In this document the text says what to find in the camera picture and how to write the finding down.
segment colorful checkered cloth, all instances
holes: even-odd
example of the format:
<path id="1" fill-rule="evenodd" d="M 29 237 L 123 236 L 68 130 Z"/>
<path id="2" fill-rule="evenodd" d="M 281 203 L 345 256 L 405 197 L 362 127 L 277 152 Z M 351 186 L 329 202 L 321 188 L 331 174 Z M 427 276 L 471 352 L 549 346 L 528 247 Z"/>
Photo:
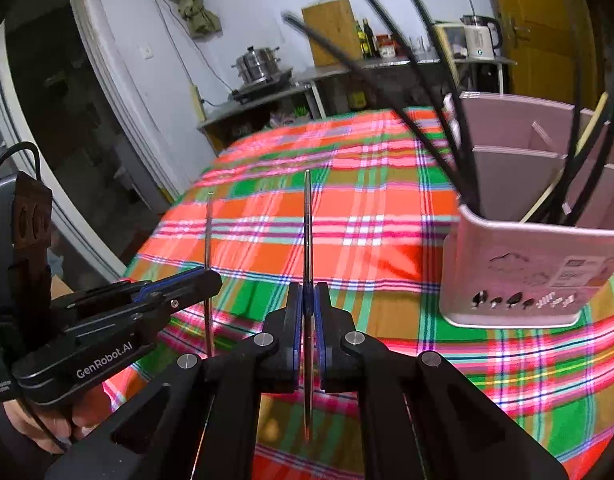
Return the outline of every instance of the colorful checkered cloth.
<path id="1" fill-rule="evenodd" d="M 439 148 L 433 111 L 411 114 Z M 212 265 L 216 346 L 257 333 L 303 272 L 303 171 L 313 184 L 314 278 L 358 330 L 392 350 L 435 349 L 578 479 L 614 433 L 614 276 L 561 330 L 456 328 L 438 314 L 443 238 L 455 195 L 433 159 L 391 112 L 280 128 L 232 145 L 164 216 L 130 265 L 158 280 L 203 262 L 207 192 L 215 193 Z M 205 352 L 203 310 L 179 312 L 157 351 L 107 383 L 119 405 L 179 352 Z M 362 478 L 353 395 L 316 392 L 313 441 L 302 397 L 263 396 L 253 477 Z"/>

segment wooden door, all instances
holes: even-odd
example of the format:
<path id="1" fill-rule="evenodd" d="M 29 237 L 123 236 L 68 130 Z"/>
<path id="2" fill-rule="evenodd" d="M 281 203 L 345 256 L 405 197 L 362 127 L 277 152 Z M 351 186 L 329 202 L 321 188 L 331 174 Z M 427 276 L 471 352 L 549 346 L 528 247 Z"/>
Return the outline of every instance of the wooden door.
<path id="1" fill-rule="evenodd" d="M 497 0 L 504 30 L 503 51 L 515 94 L 573 102 L 573 48 L 564 0 Z M 574 1 L 581 37 L 583 106 L 595 108 L 599 96 L 596 45 L 585 0 Z"/>

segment wooden cutting board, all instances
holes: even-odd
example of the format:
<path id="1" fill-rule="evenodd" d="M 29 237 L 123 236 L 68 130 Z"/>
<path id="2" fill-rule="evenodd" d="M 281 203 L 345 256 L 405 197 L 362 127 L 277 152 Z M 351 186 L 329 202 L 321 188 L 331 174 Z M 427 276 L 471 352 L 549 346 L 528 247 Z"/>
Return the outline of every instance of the wooden cutting board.
<path id="1" fill-rule="evenodd" d="M 351 59 L 362 59 L 363 51 L 356 32 L 354 13 L 349 0 L 333 0 L 303 9 L 303 20 L 311 28 L 327 37 Z M 315 66 L 337 63 L 338 60 L 309 40 Z"/>

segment bottle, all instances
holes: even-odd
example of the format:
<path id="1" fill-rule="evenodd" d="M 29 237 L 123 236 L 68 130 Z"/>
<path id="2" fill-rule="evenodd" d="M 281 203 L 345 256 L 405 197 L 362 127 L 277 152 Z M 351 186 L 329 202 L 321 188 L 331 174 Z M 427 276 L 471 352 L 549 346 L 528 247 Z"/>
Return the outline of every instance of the bottle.
<path id="1" fill-rule="evenodd" d="M 372 52 L 369 49 L 367 37 L 363 32 L 362 28 L 360 28 L 360 23 L 358 22 L 356 22 L 356 33 L 358 34 L 358 40 L 360 41 L 360 49 L 363 51 L 363 57 L 365 59 L 372 57 Z"/>
<path id="2" fill-rule="evenodd" d="M 365 30 L 365 38 L 367 38 L 367 43 L 369 44 L 369 53 L 371 57 L 380 57 L 376 51 L 376 41 L 373 37 L 372 27 L 369 26 L 367 18 L 363 18 L 363 28 Z"/>

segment silver screw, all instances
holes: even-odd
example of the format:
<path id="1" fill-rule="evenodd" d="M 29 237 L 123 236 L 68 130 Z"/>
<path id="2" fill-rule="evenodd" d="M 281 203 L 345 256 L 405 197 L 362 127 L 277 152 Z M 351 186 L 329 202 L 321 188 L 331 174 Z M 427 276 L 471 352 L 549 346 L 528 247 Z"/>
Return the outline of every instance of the silver screw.
<path id="1" fill-rule="evenodd" d="M 350 345 L 360 345 L 360 343 L 365 341 L 365 334 L 352 330 L 351 332 L 347 332 L 345 334 L 345 341 L 347 341 Z"/>
<path id="2" fill-rule="evenodd" d="M 176 360 L 178 366 L 183 368 L 183 370 L 193 368 L 194 366 L 196 366 L 197 362 L 198 357 L 196 357 L 194 354 L 183 354 Z"/>
<path id="3" fill-rule="evenodd" d="M 427 366 L 433 366 L 434 368 L 437 367 L 441 362 L 443 362 L 442 358 L 440 357 L 440 354 L 436 352 L 425 352 L 423 353 L 421 359 L 423 360 L 423 363 L 425 363 Z"/>
<path id="4" fill-rule="evenodd" d="M 254 343 L 258 346 L 268 346 L 274 342 L 274 336 L 267 332 L 260 332 L 254 336 Z"/>

